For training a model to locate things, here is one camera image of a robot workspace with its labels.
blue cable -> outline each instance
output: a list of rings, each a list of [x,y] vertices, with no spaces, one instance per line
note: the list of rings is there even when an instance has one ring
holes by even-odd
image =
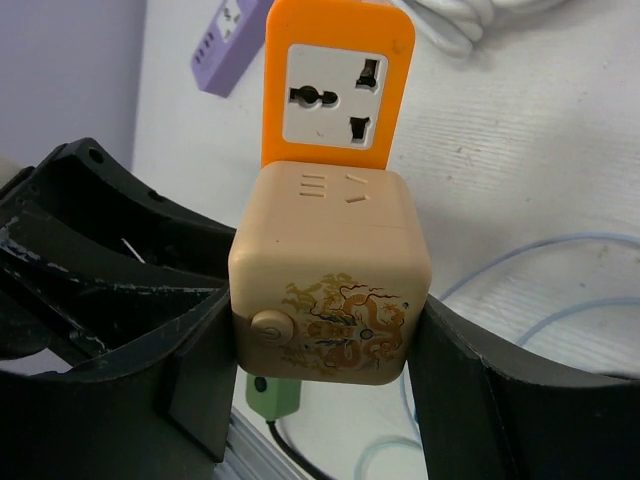
[[[402,437],[395,440],[383,440],[381,442],[375,443],[368,447],[364,452],[362,452],[362,455],[360,455],[355,468],[355,478],[357,480],[364,478],[365,467],[367,466],[369,460],[371,460],[371,457],[376,455],[381,450],[395,447],[413,448],[419,452],[422,452],[422,445],[420,443],[416,442],[415,440],[409,440]]]
[[[543,248],[543,247],[547,247],[547,246],[551,246],[551,245],[558,245],[558,244],[562,244],[562,243],[567,243],[567,242],[575,242],[575,241],[598,241],[598,240],[602,240],[602,241],[609,241],[609,242],[618,242],[618,243],[623,243],[623,244],[627,244],[627,245],[631,245],[631,246],[635,246],[640,248],[640,237],[635,237],[633,235],[627,235],[627,234],[622,234],[622,233],[608,233],[608,232],[581,232],[581,233],[573,233],[573,234],[568,234],[568,235],[560,235],[557,237],[553,237],[553,238],[549,238],[547,240],[540,240],[537,242],[533,242],[530,243],[528,245],[525,245],[523,247],[519,247],[516,248],[508,253],[505,253],[504,255],[501,255],[499,257],[497,257],[496,259],[492,260],[491,262],[487,263],[486,265],[480,267],[479,269],[475,270],[474,272],[471,272],[470,274],[468,274],[467,276],[465,276],[464,278],[462,278],[460,281],[458,281],[456,284],[454,284],[451,288],[449,288],[447,291],[445,291],[441,296],[440,296],[440,301],[444,302],[446,301],[449,297],[451,297],[453,294],[457,293],[462,287],[464,287],[467,283],[475,280],[477,277],[479,277],[480,275],[482,275],[483,273],[487,272],[488,270],[491,270],[494,267],[497,267],[498,265],[506,262],[507,260],[511,260],[514,257],[523,255],[525,253],[528,253],[532,250],[537,250],[539,248]],[[577,313],[581,313],[584,312],[586,310],[591,310],[594,308],[603,308],[603,307],[612,307],[612,306],[623,306],[623,305],[636,305],[636,306],[640,306],[640,297],[621,297],[621,298],[610,298],[610,299],[603,299],[603,300],[595,300],[595,301],[591,301],[591,302],[585,302],[585,303],[581,303],[579,305],[575,305],[573,307],[569,307],[566,308],[564,310],[561,310],[560,312],[554,313],[553,315],[548,316],[547,318],[545,318],[544,320],[538,322],[536,325],[534,325],[533,327],[531,327],[527,332],[525,332],[518,340],[516,340],[516,345],[518,346],[524,346],[534,335],[536,335],[537,333],[539,333],[541,330],[543,330],[544,328],[548,327],[549,325],[557,322],[558,320],[561,320],[565,317],[571,316],[571,315],[575,315]],[[411,407],[409,406],[409,399],[407,398],[407,392],[406,392],[406,388],[405,388],[405,378],[406,378],[406,374],[405,371],[403,370],[402,374],[400,375],[399,378],[399,383],[400,383],[400,396],[402,398],[402,403],[404,406],[404,409],[407,413],[407,416],[409,417],[409,421],[410,424],[414,430],[414,433],[416,434],[416,437],[418,439],[418,441],[414,441],[414,440],[408,440],[408,439],[403,439],[404,442],[413,442],[413,443],[417,443],[420,441],[420,431],[418,429],[417,426],[417,416],[416,413],[414,412],[413,414],[411,413]],[[362,452],[362,454],[360,455],[360,458],[356,464],[356,469],[355,469],[355,479],[356,480],[362,480],[363,478],[363,471],[364,471],[364,464],[373,456],[375,455],[378,451],[380,451],[383,448],[386,448],[385,446],[388,447],[393,447],[393,446],[401,446],[398,440],[395,441],[387,441],[387,442],[382,442],[380,444],[374,445],[372,447],[367,448],[366,450],[364,450]]]
[[[579,305],[574,305],[573,307],[565,308],[560,312],[554,313],[553,315],[549,315],[547,318],[542,320],[541,322],[536,323],[533,327],[531,327],[527,332],[522,335],[518,340],[516,340],[516,345],[523,347],[531,337],[533,337],[536,333],[540,332],[542,329],[547,328],[552,323],[557,322],[565,317],[569,317],[571,315],[575,315],[576,313],[581,313],[586,310],[592,310],[594,308],[603,308],[603,307],[618,307],[624,305],[640,305],[640,298],[638,297],[621,297],[621,298],[606,298],[604,300],[594,300],[591,302],[581,303]]]

beige cube socket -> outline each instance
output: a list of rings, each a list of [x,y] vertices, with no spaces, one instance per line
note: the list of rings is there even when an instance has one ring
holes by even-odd
[[[275,162],[236,233],[229,281],[248,373],[380,385],[402,372],[431,260],[399,175]]]

white wall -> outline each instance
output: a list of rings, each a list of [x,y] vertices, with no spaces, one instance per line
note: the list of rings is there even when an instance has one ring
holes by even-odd
[[[96,138],[131,164],[145,0],[0,1],[0,151]]]

white table surface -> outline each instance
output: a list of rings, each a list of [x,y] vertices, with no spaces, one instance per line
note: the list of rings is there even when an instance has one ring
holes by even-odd
[[[184,206],[237,226],[259,171],[262,54],[229,99],[197,90],[189,56],[219,0],[149,0],[134,173]],[[513,22],[466,63],[418,40],[390,168],[409,183],[434,263],[432,293],[529,241],[580,230],[640,233],[640,2],[574,0]],[[516,338],[581,301],[638,294],[640,249],[557,247],[487,274],[449,303]],[[595,371],[640,370],[629,307],[585,313],[530,348]],[[244,401],[236,406],[262,432]],[[398,386],[305,384],[283,421],[338,479],[381,435],[411,436]],[[426,477],[421,455],[381,453],[369,479]]]

black cable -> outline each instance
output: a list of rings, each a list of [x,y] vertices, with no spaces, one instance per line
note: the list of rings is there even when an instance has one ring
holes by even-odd
[[[284,441],[284,438],[282,438],[280,432],[276,428],[276,422],[267,421],[267,426],[269,427],[269,433],[271,433],[273,441],[276,442],[278,447],[280,447],[280,449],[287,455],[287,457],[294,461],[302,470],[311,475],[311,478],[314,478],[315,480],[333,480],[333,478],[316,467],[301,453],[294,450],[291,445]]]
[[[617,378],[618,380],[627,380],[628,382],[637,382],[638,380],[640,380],[640,377],[634,377],[626,373],[614,372],[614,373],[601,373],[600,375],[604,377]]]

